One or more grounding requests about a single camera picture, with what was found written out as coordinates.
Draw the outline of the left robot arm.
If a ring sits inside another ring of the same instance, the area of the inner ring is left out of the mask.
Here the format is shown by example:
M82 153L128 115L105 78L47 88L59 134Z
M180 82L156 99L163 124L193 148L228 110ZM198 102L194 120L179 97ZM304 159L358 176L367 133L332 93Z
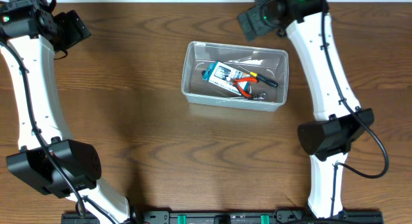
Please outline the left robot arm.
M58 53L91 34L77 12L54 14L56 0L1 3L1 54L14 87L19 152L8 170L43 195L75 202L70 223L134 223L128 199L103 178L96 149L75 141L55 81Z

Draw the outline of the yellow black screwdriver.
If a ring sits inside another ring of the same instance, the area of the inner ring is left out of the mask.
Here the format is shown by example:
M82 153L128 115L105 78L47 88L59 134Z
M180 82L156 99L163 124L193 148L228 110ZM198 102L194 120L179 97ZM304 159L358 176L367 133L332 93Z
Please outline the yellow black screwdriver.
M238 66L238 68L241 71L244 71L245 73L248 73L249 75L255 77L256 79L260 80L261 82L264 82L266 85L273 87L273 88L277 88L279 85L276 81L260 74L260 73L256 73L254 71L249 71L246 68L242 67L242 66Z

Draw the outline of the blue and white box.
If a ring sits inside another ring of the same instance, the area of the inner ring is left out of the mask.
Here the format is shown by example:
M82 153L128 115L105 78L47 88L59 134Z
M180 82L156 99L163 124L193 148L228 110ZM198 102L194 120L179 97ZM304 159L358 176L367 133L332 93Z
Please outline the blue and white box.
M234 86L231 86L227 79L249 77L249 74L237 70L228 64L224 64L220 61L212 62L206 69L206 74L202 75L202 79L213 84L221 89L232 92L237 95L241 95Z

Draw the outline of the clear plastic container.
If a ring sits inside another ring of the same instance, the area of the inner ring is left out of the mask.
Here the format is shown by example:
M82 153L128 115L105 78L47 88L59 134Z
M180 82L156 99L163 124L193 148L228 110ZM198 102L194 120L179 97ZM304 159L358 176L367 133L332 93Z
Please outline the clear plastic container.
M284 50L193 41L182 93L193 104L275 111L286 102L288 80Z

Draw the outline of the silver double-ended wrench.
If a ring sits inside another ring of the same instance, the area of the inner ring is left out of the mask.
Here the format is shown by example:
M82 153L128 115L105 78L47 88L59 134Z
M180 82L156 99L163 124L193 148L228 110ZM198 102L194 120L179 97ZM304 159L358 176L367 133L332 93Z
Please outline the silver double-ended wrench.
M240 96L240 97L232 97L232 99L247 99L247 100L265 100L267 98L266 93L260 93L257 95L251 95L249 97Z

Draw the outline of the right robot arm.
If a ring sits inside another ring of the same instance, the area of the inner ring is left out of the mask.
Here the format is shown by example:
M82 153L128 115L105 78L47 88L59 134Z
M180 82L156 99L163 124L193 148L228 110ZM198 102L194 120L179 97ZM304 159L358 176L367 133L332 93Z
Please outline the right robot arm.
M314 121L297 132L310 157L310 219L347 219L341 201L343 170L351 145L374 122L346 78L332 31L326 0L254 0L238 15L247 40L272 31L288 38L301 61L314 108Z

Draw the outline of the red-handled pliers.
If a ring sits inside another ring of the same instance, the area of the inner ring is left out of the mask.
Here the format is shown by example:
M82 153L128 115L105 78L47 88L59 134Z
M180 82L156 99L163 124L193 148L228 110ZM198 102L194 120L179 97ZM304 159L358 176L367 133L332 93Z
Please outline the red-handled pliers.
M231 86L234 86L237 91L241 94L242 97L247 98L249 100L253 100L253 96L248 92L248 87L250 83L258 83L258 79L255 77L243 77L238 79L228 78L227 82L230 83Z

